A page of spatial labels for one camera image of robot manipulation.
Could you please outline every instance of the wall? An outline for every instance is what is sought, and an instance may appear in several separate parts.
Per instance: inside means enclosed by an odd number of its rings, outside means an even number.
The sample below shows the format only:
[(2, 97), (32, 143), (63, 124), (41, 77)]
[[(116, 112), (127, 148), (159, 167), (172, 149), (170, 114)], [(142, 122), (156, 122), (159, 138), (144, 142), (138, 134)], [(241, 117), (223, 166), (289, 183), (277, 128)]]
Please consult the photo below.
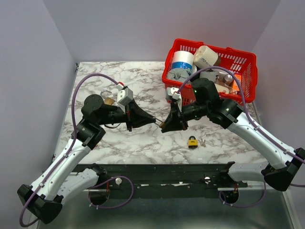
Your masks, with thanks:
[(44, 0), (77, 61), (163, 61), (176, 38), (250, 51), (279, 0)]
[(75, 62), (41, 0), (1, 1), (0, 31), (0, 227), (16, 229), (17, 189), (51, 163)]
[[(259, 79), (256, 103), (264, 126), (293, 147), (305, 148), (305, 1), (282, 0), (257, 42)], [(305, 184), (305, 165), (294, 183)], [(305, 193), (291, 188), (305, 228)]]

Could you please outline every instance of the yellow padlock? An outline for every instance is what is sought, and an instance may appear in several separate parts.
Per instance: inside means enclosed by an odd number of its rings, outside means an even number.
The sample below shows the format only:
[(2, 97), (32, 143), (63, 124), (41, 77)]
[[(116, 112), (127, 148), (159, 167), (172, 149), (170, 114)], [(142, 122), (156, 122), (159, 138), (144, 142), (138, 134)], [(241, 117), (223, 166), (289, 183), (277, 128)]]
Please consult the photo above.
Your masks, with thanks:
[(189, 138), (189, 149), (195, 149), (198, 147), (198, 141), (194, 136), (190, 136)]

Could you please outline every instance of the blue label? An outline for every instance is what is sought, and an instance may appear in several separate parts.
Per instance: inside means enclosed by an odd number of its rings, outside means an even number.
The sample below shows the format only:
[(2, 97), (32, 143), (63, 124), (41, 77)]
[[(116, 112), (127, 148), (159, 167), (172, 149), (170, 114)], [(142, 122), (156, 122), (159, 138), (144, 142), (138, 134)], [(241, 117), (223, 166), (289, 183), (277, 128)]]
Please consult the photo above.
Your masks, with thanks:
[(185, 62), (175, 62), (172, 63), (172, 69), (174, 68), (184, 68), (189, 75), (191, 75), (192, 66)]

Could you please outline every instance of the marble table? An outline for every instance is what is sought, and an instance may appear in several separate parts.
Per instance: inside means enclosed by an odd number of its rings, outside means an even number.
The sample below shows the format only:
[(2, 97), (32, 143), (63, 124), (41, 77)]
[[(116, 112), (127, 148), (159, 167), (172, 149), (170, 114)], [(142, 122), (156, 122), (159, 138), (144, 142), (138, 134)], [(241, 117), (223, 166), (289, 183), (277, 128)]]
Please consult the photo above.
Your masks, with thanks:
[[(170, 110), (165, 100), (161, 75), (164, 62), (82, 62), (75, 85), (90, 73), (103, 73), (121, 81), (133, 90), (134, 99), (145, 111), (165, 120)], [(76, 100), (76, 122), (81, 120), (83, 101), (90, 94), (109, 90), (106, 96), (116, 98), (115, 85), (102, 77), (88, 79), (80, 88)], [(249, 104), (253, 118), (255, 112)], [(162, 134), (155, 124), (149, 124), (132, 132), (121, 124), (116, 129), (105, 128), (106, 135), (81, 164), (195, 164), (195, 163), (239, 163), (262, 162), (264, 158), (239, 136), (213, 124), (208, 118), (189, 121), (186, 131)], [(69, 104), (60, 140), (58, 155), (72, 133), (71, 103)], [(189, 137), (195, 136), (200, 143), (197, 149), (188, 149)]]

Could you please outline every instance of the red plastic basket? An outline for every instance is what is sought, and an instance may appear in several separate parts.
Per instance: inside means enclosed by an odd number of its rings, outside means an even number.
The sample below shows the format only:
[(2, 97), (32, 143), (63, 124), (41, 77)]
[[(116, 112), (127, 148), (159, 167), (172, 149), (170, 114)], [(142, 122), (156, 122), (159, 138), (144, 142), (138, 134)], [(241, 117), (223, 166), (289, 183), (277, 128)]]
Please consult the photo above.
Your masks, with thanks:
[[(196, 50), (202, 46), (207, 45), (203, 42), (193, 42), (189, 40), (176, 39), (173, 43), (173, 47), (169, 51), (166, 61), (165, 69), (162, 74), (162, 82), (165, 84), (165, 88), (177, 87), (182, 85), (182, 82), (167, 79), (167, 73), (171, 70), (173, 54), (176, 51), (188, 51), (194, 54)], [(221, 57), (221, 67), (231, 70), (234, 73), (242, 75), (242, 89), (246, 103), (251, 103), (255, 99), (255, 87), (257, 84), (257, 67), (256, 56), (250, 52), (243, 52), (240, 50), (234, 50), (232, 48), (219, 48), (211, 45), (209, 46)], [(242, 98), (240, 95), (219, 93), (223, 98), (234, 99), (241, 103)], [(195, 96), (190, 85), (184, 86), (181, 90), (181, 96), (183, 99), (183, 105), (187, 105), (195, 101)]]

